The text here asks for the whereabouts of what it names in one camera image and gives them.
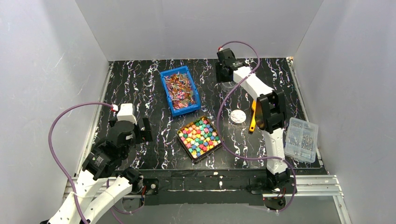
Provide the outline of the clear round plastic jar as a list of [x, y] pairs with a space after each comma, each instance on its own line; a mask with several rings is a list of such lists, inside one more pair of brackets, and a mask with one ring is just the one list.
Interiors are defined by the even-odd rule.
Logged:
[[237, 83], [234, 81], [220, 83], [221, 90], [225, 93], [229, 93], [236, 85]]

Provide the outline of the blue plastic candy bin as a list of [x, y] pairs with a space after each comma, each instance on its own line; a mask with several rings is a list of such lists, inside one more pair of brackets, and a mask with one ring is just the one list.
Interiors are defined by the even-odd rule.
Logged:
[[187, 66], [162, 71], [160, 79], [173, 117], [201, 109], [199, 93]]

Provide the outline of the square tin of star candies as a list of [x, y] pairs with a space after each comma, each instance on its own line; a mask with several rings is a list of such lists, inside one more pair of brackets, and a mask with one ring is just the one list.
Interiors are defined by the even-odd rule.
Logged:
[[177, 139], [195, 164], [223, 145], [215, 125], [207, 116], [201, 116], [177, 130]]

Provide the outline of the orange plastic scoop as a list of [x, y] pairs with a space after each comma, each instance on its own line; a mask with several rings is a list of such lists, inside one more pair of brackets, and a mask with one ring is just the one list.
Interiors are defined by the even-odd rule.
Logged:
[[256, 101], [252, 102], [251, 110], [252, 110], [252, 117], [251, 117], [251, 121], [250, 121], [250, 125], [249, 125], [249, 133], [250, 134], [252, 134], [256, 129], [256, 120], [255, 120]]

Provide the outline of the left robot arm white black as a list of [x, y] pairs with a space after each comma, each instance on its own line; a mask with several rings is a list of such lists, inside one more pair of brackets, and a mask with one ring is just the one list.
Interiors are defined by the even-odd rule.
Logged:
[[143, 174], [134, 168], [126, 168], [115, 181], [98, 193], [113, 172], [125, 160], [131, 146], [152, 141], [148, 118], [130, 121], [112, 120], [105, 138], [95, 146], [83, 163], [82, 171], [62, 206], [45, 224], [95, 224], [124, 196], [145, 193]]

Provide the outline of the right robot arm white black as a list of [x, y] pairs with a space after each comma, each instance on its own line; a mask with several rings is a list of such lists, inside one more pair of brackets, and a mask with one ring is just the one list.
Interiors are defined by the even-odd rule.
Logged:
[[263, 131], [267, 153], [264, 158], [267, 162], [267, 178], [259, 186], [269, 190], [282, 189], [290, 180], [290, 168], [285, 162], [283, 141], [287, 119], [285, 94], [266, 85], [245, 62], [235, 57], [230, 48], [219, 48], [217, 56], [217, 82], [235, 82], [255, 101], [255, 122]]

